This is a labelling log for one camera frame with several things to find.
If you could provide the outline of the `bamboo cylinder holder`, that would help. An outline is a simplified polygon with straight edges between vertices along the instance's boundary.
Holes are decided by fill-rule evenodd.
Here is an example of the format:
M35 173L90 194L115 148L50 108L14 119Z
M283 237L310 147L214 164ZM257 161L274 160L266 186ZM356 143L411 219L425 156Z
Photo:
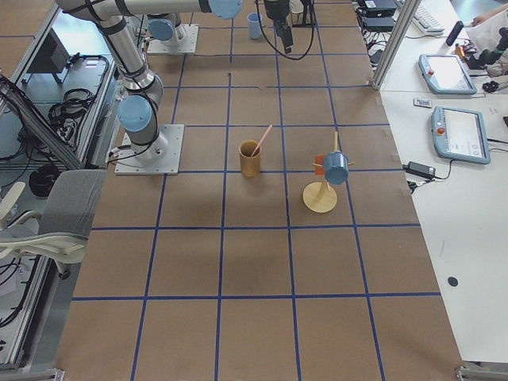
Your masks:
M245 177L255 177L260 173L261 156L258 142L245 140L239 146L241 174Z

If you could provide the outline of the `aluminium frame post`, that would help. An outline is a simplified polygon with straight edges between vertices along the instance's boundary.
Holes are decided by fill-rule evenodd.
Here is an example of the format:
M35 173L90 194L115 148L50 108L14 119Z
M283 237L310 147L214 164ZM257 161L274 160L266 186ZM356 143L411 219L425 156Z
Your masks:
M399 46L406 35L406 31L412 22L413 16L415 15L420 0L406 0L402 9L399 12L397 21L395 22L391 36L387 42L387 45L383 51L381 59L373 75L371 86L374 90L380 90L384 79L396 57Z

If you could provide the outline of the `upper teach pendant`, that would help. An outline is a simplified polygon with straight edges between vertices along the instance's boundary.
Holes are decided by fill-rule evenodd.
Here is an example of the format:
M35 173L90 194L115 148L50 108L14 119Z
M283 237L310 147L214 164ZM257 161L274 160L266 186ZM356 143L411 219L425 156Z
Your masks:
M477 92L458 56L422 54L419 56L418 66L423 79L434 94L473 95Z

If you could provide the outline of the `teach pendant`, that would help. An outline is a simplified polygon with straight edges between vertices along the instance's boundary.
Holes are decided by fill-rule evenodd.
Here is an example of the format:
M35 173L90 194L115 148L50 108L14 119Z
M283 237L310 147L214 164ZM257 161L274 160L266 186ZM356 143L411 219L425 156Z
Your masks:
M418 66L423 79L434 94L473 95L477 92L458 56L422 54L419 56Z
M431 133L440 158L483 165L491 162L483 115L478 111L436 106Z

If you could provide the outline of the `black power adapter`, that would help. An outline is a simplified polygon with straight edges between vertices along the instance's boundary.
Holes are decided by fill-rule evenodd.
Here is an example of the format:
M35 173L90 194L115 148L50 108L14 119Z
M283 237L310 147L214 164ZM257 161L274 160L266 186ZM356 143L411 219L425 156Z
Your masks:
M424 179L435 179L436 168L430 167L425 164L420 164L414 161L409 161L407 164L403 164L402 168L410 175L416 175Z

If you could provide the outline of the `grey office chair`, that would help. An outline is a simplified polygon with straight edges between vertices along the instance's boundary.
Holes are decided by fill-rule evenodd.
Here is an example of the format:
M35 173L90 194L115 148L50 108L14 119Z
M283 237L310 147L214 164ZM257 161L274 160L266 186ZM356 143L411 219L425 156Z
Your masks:
M61 279L68 278L68 266L83 261L105 178L100 169L65 171L41 212L27 210L6 222L25 187L15 183L1 200L1 258L45 256L55 262Z

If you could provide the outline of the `lower teach pendant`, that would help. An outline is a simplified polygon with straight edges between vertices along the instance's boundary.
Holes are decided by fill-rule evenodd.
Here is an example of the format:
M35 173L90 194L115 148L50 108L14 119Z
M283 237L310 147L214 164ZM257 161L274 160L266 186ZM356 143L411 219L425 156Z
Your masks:
M440 158L483 165L491 162L483 115L478 111L436 106L431 133Z

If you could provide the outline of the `orange hanging cup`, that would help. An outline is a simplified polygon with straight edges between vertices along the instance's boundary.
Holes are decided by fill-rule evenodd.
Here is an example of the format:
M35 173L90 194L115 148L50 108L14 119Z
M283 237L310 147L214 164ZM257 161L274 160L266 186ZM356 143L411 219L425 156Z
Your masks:
M313 166L314 166L314 174L315 175L324 175L325 174L325 169L323 167L324 158L325 158L324 155L317 155L314 157Z

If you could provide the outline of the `dark blue hanging cup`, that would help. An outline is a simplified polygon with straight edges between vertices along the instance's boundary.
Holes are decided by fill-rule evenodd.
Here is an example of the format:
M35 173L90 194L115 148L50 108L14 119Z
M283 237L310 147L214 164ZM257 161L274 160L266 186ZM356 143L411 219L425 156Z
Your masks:
M342 152L330 152L323 159L325 180L340 185L348 179L348 157Z

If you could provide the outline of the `pink chopstick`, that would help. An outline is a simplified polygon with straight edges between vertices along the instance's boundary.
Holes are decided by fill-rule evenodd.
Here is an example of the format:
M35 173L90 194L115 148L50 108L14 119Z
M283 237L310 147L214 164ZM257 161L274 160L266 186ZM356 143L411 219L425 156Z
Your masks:
M266 140L268 134L271 132L273 128L273 125L269 125L267 127L267 129L265 130L263 136L260 138L260 140L258 141L256 147L252 150L252 153L251 153L251 157L254 157L256 156L258 153L260 153L260 150L261 150L261 146L263 144L263 142Z

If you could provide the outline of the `white keyboard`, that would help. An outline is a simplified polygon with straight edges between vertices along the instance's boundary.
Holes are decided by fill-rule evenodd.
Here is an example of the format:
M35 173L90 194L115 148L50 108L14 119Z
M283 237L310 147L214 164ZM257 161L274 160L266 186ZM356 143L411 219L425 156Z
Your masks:
M421 3L413 15L412 22L425 36L440 36L445 30Z

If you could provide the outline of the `light blue plastic cup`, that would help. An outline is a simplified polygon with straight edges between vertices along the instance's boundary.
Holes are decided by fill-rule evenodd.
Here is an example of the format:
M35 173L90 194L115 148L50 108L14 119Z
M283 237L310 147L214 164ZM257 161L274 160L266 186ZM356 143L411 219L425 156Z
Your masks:
M261 16L258 13L249 13L247 15L248 34L252 40L257 40L261 37Z

